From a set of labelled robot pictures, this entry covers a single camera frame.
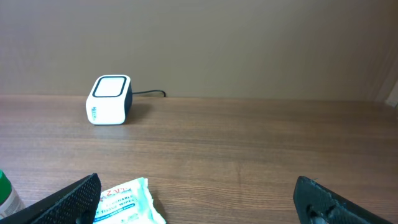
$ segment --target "white cube device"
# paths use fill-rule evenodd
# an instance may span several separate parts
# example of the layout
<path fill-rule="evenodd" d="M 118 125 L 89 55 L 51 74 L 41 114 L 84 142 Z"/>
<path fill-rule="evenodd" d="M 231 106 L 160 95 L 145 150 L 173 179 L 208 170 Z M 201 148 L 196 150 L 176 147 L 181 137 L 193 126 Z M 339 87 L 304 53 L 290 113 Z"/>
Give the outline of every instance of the white cube device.
<path fill-rule="evenodd" d="M 95 81 L 86 101 L 91 124 L 123 124 L 132 103 L 131 80 L 127 75 L 103 75 Z"/>

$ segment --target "white container with green lid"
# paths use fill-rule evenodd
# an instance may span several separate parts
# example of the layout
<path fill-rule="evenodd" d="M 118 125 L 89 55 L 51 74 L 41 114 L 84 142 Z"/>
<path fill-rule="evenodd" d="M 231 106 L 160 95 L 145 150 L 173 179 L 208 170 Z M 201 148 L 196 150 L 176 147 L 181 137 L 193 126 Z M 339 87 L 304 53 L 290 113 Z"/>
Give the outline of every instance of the white container with green lid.
<path fill-rule="evenodd" d="M 11 182 L 0 170 L 0 220 L 25 208 Z"/>

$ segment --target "wet wipes packet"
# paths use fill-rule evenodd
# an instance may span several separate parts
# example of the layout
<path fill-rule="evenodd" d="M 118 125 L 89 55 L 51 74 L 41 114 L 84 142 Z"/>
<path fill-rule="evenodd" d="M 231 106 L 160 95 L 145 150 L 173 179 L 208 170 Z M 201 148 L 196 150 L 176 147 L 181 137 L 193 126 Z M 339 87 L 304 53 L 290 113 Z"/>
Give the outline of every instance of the wet wipes packet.
<path fill-rule="evenodd" d="M 156 212 L 148 179 L 138 178 L 101 193 L 95 224 L 165 224 Z"/>

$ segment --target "green lid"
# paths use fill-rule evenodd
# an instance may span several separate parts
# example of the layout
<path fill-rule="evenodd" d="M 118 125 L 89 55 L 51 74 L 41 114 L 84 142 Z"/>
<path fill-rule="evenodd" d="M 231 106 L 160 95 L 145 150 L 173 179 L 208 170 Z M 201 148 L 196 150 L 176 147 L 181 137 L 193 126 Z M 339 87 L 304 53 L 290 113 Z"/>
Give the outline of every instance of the green lid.
<path fill-rule="evenodd" d="M 6 175 L 0 170 L 0 204 L 7 200 L 11 194 L 11 182 L 7 179 Z"/>

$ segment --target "textured black surface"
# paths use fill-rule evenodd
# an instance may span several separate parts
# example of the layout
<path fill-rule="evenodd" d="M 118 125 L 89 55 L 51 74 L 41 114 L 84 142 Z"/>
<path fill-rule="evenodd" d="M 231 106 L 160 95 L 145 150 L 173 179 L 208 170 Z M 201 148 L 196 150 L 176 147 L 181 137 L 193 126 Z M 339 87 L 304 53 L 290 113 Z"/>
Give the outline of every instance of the textured black surface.
<path fill-rule="evenodd" d="M 97 174 L 87 176 L 53 195 L 0 221 L 0 224 L 93 223 L 100 201 L 101 182 Z"/>
<path fill-rule="evenodd" d="M 307 177 L 299 177 L 293 196 L 301 223 L 313 223 L 314 217 L 331 224 L 390 223 L 328 190 Z"/>

